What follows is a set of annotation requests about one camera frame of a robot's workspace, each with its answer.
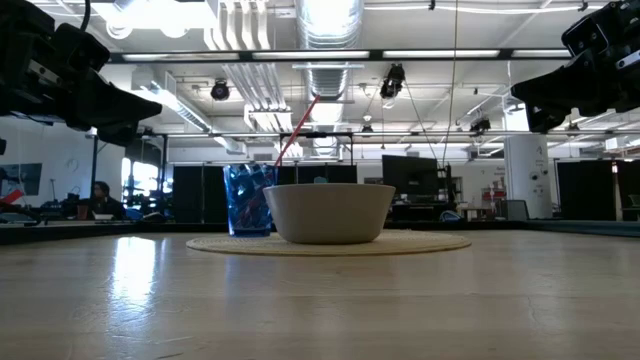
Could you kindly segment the person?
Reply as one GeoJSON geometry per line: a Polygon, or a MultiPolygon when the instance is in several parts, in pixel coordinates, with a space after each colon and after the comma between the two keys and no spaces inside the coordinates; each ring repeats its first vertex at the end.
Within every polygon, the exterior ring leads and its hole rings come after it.
{"type": "Polygon", "coordinates": [[[103,181],[96,181],[92,196],[81,199],[76,206],[77,220],[94,220],[96,215],[109,215],[112,220],[126,217],[123,204],[111,196],[109,185],[103,181]]]}

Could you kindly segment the silver ceiling duct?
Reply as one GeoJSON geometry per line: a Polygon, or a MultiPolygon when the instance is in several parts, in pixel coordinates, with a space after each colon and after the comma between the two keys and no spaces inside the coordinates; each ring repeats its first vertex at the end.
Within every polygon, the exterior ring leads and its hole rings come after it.
{"type": "MultiPolygon", "coordinates": [[[[298,44],[303,50],[346,50],[360,45],[364,0],[296,0],[298,44]]],[[[334,132],[342,120],[351,71],[344,63],[309,65],[310,99],[320,97],[309,120],[318,132],[334,132]]]]}

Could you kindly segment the black monitor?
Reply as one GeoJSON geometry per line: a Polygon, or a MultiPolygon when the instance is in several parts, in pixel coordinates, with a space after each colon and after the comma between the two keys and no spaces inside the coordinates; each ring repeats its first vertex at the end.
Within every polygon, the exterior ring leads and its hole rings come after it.
{"type": "Polygon", "coordinates": [[[436,200],[439,196],[438,163],[421,157],[382,156],[383,184],[392,186],[397,195],[436,200]]]}

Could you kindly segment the black background metal frame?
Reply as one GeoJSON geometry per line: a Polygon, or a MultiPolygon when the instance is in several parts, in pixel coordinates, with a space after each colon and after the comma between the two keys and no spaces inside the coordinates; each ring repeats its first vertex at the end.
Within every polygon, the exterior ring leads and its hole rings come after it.
{"type": "MultiPolygon", "coordinates": [[[[507,135],[455,133],[302,132],[286,151],[283,166],[351,165],[357,167],[356,184],[384,185],[382,156],[435,159],[439,196],[436,200],[397,195],[388,217],[394,222],[437,221],[445,211],[476,211],[488,218],[515,219],[514,207],[524,200],[507,197],[504,139],[507,135]]],[[[176,133],[163,136],[158,153],[161,185],[170,188],[173,216],[173,177],[176,166],[218,166],[258,163],[274,165],[291,133],[176,133]]],[[[621,130],[562,135],[548,134],[552,217],[561,217],[557,164],[587,160],[624,160],[619,151],[593,152],[583,157],[597,140],[619,140],[621,130]]],[[[640,161],[640,130],[634,130],[634,161],[640,161]]]]}

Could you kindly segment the white bowl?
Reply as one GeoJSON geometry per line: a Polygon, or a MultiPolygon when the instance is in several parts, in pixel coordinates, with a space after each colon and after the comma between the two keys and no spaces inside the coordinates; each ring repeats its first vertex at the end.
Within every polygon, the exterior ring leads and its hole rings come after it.
{"type": "Polygon", "coordinates": [[[263,190],[276,231],[305,245],[352,245],[382,232],[395,188],[356,183],[292,184],[263,190]]]}

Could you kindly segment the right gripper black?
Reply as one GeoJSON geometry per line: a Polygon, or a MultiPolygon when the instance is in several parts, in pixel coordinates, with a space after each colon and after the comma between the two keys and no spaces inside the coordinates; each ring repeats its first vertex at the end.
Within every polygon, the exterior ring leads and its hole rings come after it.
{"type": "Polygon", "coordinates": [[[640,107],[640,0],[610,2],[595,14],[606,47],[585,51],[560,68],[515,84],[529,131],[547,133],[574,109],[582,116],[640,107]]]}

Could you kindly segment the blue patterned cup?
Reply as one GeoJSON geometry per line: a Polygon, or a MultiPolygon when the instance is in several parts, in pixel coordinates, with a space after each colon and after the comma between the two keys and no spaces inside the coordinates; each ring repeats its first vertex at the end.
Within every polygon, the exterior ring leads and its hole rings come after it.
{"type": "Polygon", "coordinates": [[[229,234],[233,237],[269,236],[272,216],[263,190],[277,183],[272,165],[230,164],[224,167],[229,234]]]}

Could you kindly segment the round woven straw placemat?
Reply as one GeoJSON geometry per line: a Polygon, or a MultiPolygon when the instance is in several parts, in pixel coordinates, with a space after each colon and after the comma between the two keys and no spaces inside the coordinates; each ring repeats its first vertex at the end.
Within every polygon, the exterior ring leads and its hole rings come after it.
{"type": "Polygon", "coordinates": [[[268,237],[237,238],[211,235],[188,240],[192,250],[229,255],[281,257],[362,257],[413,255],[469,247],[463,236],[413,230],[384,230],[375,240],[362,244],[308,245],[290,243],[277,233],[268,237]]]}

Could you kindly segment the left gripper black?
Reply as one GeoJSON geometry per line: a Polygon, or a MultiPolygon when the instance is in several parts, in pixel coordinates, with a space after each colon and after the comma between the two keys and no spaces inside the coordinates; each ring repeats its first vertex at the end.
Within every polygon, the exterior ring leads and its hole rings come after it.
{"type": "Polygon", "coordinates": [[[0,115],[96,128],[106,143],[127,147],[138,122],[162,105],[105,81],[98,73],[74,87],[71,53],[83,30],[55,20],[27,0],[0,0],[0,115]]]}

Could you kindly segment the white round pillar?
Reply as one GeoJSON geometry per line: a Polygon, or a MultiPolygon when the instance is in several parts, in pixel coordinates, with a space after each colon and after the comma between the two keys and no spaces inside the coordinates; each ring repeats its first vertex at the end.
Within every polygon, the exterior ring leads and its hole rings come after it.
{"type": "Polygon", "coordinates": [[[547,138],[529,131],[526,109],[512,105],[504,110],[503,129],[514,134],[504,139],[507,197],[524,200],[529,217],[552,217],[552,191],[547,138]]]}

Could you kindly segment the black partition panels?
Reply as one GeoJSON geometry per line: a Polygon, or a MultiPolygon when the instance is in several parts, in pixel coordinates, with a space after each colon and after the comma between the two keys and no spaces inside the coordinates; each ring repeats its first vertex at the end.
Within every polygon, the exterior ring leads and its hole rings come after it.
{"type": "Polygon", "coordinates": [[[557,164],[561,217],[640,221],[640,161],[587,160],[557,164]]]}
{"type": "MultiPolygon", "coordinates": [[[[329,183],[356,183],[357,167],[351,165],[283,166],[277,184],[313,183],[324,177],[329,183]]],[[[178,223],[227,223],[224,172],[218,166],[176,166],[173,177],[173,216],[178,223]]]]}

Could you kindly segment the red straw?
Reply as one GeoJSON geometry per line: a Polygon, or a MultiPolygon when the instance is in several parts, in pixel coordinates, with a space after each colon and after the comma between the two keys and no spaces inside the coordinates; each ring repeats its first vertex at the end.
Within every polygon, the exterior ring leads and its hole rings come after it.
{"type": "Polygon", "coordinates": [[[262,166],[258,172],[262,176],[263,182],[258,185],[254,190],[254,195],[247,201],[243,201],[239,205],[236,205],[233,210],[237,216],[236,220],[229,220],[229,227],[234,229],[243,228],[249,232],[269,232],[271,229],[271,212],[266,202],[264,189],[275,186],[278,179],[278,169],[282,165],[283,157],[288,148],[293,144],[294,140],[299,135],[302,126],[309,118],[314,106],[320,100],[321,96],[316,95],[309,105],[308,109],[304,113],[303,117],[299,121],[296,128],[291,133],[286,145],[281,149],[281,152],[273,166],[262,166]]]}

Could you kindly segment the dark wall picture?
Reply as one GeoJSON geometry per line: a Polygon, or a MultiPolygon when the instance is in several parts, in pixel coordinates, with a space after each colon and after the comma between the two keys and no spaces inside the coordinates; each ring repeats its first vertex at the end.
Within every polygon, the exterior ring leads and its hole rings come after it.
{"type": "Polygon", "coordinates": [[[15,190],[20,190],[27,196],[37,196],[41,173],[41,163],[0,165],[0,197],[15,190]]]}

